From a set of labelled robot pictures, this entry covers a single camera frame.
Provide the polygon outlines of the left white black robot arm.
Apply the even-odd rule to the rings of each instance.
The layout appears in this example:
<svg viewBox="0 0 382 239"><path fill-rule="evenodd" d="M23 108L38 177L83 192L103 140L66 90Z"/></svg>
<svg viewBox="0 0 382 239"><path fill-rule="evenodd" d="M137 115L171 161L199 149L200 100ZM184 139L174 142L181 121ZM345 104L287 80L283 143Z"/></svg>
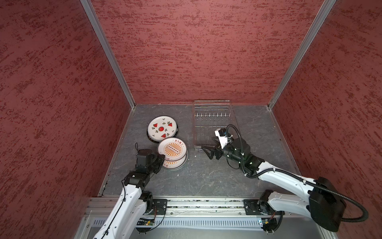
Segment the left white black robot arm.
<svg viewBox="0 0 382 239"><path fill-rule="evenodd" d="M165 155L140 149L134 170L121 181L121 194L95 239L129 239L142 216L152 210L153 196L145 191L151 176L163 166Z"/></svg>

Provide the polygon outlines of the corner aluminium profile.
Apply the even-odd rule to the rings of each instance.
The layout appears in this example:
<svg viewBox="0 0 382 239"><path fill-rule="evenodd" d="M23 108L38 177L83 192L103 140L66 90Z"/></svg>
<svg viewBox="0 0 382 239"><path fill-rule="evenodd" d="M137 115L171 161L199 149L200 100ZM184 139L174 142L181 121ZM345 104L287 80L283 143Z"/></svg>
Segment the corner aluminium profile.
<svg viewBox="0 0 382 239"><path fill-rule="evenodd" d="M115 76L117 77L117 80L123 90L123 93L127 99L127 101L129 102L129 105L130 107L134 110L136 108L136 102L132 96L132 93L128 87L128 84L125 80L125 77L122 73L122 70L117 62L117 59L113 53L113 50L108 42L108 39L105 35L105 32L101 26L101 23L96 15L96 11L91 3L91 1L89 0L80 0L84 10L85 10L85 13L93 27L93 30L104 50L104 53L112 67L112 70L114 71L114 74Z"/></svg>
<svg viewBox="0 0 382 239"><path fill-rule="evenodd" d="M268 103L268 109L270 111L273 110L273 107L275 106L276 102L278 101L279 97L281 96L284 88L287 86L288 82L290 81L291 77L293 76L294 72L296 71L297 67L299 66L300 62L302 61L304 55L308 51L310 45L312 44L313 40L315 39L316 35L318 34L320 28L322 27L323 23L325 22L326 18L328 17L329 13L331 12L332 8L334 7L336 3L336 0L325 0L323 1L317 15L315 16L311 26L309 27L304 39L302 40L296 54L294 55L292 62L290 63L288 69L286 70L279 86L277 87L276 91L274 92L273 96L271 97L269 103Z"/></svg>

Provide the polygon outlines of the brown leaf pattern plate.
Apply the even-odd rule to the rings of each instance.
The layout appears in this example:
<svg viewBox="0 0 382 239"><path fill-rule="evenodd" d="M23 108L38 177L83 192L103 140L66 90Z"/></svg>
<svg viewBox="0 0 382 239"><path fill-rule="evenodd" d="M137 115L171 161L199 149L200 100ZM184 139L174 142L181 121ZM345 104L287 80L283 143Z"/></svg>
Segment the brown leaf pattern plate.
<svg viewBox="0 0 382 239"><path fill-rule="evenodd" d="M185 157L187 146L181 139L170 137L158 144L157 151L159 154L164 155L167 161L178 161Z"/></svg>

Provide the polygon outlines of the left small circuit board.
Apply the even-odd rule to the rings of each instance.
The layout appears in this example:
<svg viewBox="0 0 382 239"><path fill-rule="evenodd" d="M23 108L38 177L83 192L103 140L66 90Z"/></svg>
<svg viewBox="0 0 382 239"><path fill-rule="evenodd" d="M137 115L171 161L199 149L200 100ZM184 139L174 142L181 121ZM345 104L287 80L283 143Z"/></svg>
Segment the left small circuit board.
<svg viewBox="0 0 382 239"><path fill-rule="evenodd" d="M145 227L151 227L155 225L156 220L155 219L145 219L140 218L137 222L138 226L145 226Z"/></svg>

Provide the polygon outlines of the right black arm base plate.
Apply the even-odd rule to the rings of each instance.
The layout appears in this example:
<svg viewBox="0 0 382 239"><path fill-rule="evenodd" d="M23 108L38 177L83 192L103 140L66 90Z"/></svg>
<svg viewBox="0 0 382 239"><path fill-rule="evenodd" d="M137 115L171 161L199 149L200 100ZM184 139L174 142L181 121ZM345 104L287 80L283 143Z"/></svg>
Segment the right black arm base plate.
<svg viewBox="0 0 382 239"><path fill-rule="evenodd" d="M244 210L247 216L249 215L265 215L265 216L279 216L284 215L282 211L274 210L268 202L258 199L245 199L243 200Z"/></svg>

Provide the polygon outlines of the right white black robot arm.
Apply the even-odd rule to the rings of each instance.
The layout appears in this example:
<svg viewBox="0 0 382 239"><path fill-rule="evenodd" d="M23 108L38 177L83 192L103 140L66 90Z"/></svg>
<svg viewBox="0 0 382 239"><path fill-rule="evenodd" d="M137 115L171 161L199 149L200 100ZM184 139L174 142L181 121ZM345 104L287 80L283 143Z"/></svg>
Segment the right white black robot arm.
<svg viewBox="0 0 382 239"><path fill-rule="evenodd" d="M209 159L224 157L237 162L247 178L266 181L290 192L284 195L266 190L257 206L263 214L279 211L295 213L313 219L331 232L338 232L340 224L345 221L343 215L347 198L326 178L306 178L280 169L255 156L250 146L238 138L232 142L219 142L214 147L202 146L202 150Z"/></svg>

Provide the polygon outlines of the orange sunburst plate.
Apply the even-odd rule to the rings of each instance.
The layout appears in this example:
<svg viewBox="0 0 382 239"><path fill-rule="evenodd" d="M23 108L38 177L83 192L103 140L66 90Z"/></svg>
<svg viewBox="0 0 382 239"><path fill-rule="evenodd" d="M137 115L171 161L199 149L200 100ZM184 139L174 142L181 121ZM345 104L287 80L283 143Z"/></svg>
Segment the orange sunburst plate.
<svg viewBox="0 0 382 239"><path fill-rule="evenodd" d="M187 163L188 159L189 159L189 152L187 151L186 155L177 161L165 160L162 167L167 170L178 170Z"/></svg>

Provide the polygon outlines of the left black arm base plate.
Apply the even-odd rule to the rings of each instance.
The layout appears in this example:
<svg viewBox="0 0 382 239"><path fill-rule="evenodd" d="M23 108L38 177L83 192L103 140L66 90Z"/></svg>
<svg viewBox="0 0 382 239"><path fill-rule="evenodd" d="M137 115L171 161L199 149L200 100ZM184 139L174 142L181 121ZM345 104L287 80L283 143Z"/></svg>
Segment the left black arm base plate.
<svg viewBox="0 0 382 239"><path fill-rule="evenodd" d="M145 215L166 215L167 199L152 199L147 207Z"/></svg>

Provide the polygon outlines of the aluminium mounting rail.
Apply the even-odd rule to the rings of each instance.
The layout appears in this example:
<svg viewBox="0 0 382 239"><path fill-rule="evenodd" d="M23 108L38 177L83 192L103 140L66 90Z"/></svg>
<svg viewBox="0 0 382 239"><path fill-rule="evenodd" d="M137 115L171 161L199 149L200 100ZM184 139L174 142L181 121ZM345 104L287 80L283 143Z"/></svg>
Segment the aluminium mounting rail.
<svg viewBox="0 0 382 239"><path fill-rule="evenodd" d="M244 210L243 200L256 198L203 198L203 197L157 197L167 199L167 217L270 217L249 215ZM269 204L276 211L285 212L286 216L310 217L308 201L297 196L276 193L270 196Z"/></svg>

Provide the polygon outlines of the right corner aluminium profile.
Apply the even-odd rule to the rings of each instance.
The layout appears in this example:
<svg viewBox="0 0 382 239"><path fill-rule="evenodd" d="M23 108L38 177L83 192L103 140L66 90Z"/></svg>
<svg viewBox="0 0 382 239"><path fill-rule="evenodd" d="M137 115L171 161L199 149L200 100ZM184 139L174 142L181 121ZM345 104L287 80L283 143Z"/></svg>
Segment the right corner aluminium profile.
<svg viewBox="0 0 382 239"><path fill-rule="evenodd" d="M277 87L276 91L274 92L273 96L271 97L269 103L268 103L268 109L270 111L273 110L273 107L275 106L276 102L278 101L279 97L281 96L284 88L287 86L288 82L290 81L291 77L293 76L294 72L296 71L297 67L299 66L300 62L302 61L304 55L308 51L310 45L312 44L313 40L315 39L316 35L318 34L320 28L322 27L323 23L325 22L326 18L328 17L329 13L331 12L332 8L334 7L336 3L336 0L325 0L323 1L317 15L315 16L311 26L309 27L304 39L302 40L296 54L294 55L292 62L290 63L288 69L286 70L279 86Z"/></svg>

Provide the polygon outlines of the right small circuit board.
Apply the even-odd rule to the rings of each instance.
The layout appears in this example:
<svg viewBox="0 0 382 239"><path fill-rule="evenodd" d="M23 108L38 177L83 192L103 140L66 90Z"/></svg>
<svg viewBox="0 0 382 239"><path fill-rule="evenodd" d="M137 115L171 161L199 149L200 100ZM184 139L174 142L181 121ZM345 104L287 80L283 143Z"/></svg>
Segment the right small circuit board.
<svg viewBox="0 0 382 239"><path fill-rule="evenodd" d="M275 228L277 226L277 220L272 219L262 219L262 228Z"/></svg>

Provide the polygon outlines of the small circuit board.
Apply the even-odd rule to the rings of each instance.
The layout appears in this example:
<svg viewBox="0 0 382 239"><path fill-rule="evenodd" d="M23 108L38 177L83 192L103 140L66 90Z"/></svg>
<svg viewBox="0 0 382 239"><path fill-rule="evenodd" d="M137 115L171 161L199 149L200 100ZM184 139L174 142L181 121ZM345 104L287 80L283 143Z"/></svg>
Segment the small circuit board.
<svg viewBox="0 0 382 239"><path fill-rule="evenodd" d="M272 219L262 219L262 228L275 228L277 226L277 220Z"/></svg>
<svg viewBox="0 0 382 239"><path fill-rule="evenodd" d="M137 222L138 226L145 226L145 227L151 227L155 225L156 220L155 219L145 219L140 218Z"/></svg>

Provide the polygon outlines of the left corner aluminium profile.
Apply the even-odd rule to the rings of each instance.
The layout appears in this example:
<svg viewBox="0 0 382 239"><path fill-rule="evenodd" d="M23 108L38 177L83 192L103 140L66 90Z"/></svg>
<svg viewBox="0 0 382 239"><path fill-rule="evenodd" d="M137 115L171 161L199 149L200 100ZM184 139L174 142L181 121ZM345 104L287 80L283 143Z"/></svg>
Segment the left corner aluminium profile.
<svg viewBox="0 0 382 239"><path fill-rule="evenodd" d="M114 71L114 74L115 76L117 77L117 80L123 90L123 93L127 99L127 101L129 102L129 105L130 107L134 110L136 108L136 102L132 96L132 93L128 87L128 84L125 80L125 77L122 73L122 70L117 62L117 59L113 53L113 50L108 42L108 39L105 35L105 32L101 26L101 23L96 15L96 11L91 3L91 1L89 0L80 0L84 10L85 10L85 13L93 27L93 30L104 50L104 53L112 67L112 70Z"/></svg>

